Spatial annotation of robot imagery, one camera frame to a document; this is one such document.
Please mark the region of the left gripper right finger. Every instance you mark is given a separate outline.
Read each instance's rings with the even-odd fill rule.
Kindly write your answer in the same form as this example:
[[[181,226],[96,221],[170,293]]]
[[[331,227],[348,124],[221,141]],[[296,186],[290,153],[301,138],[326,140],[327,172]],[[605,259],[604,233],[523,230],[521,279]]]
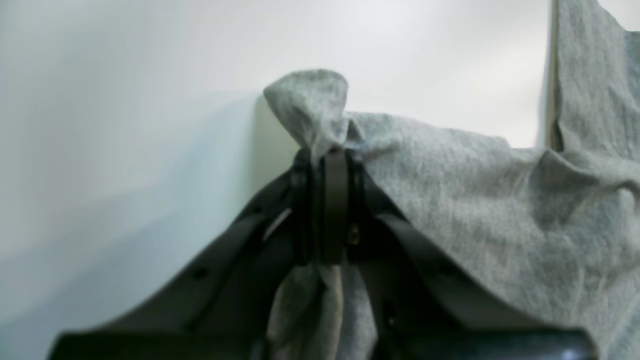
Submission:
[[[508,305],[423,235],[349,150],[322,158],[322,259],[365,284],[373,360],[596,360],[583,329]]]

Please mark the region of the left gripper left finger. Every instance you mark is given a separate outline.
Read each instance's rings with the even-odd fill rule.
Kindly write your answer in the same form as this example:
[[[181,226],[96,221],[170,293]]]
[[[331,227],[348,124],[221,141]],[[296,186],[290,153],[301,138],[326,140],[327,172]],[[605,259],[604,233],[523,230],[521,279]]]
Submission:
[[[313,166],[300,150],[233,223],[162,289],[116,319],[62,335],[52,360],[270,360],[285,277],[310,262]]]

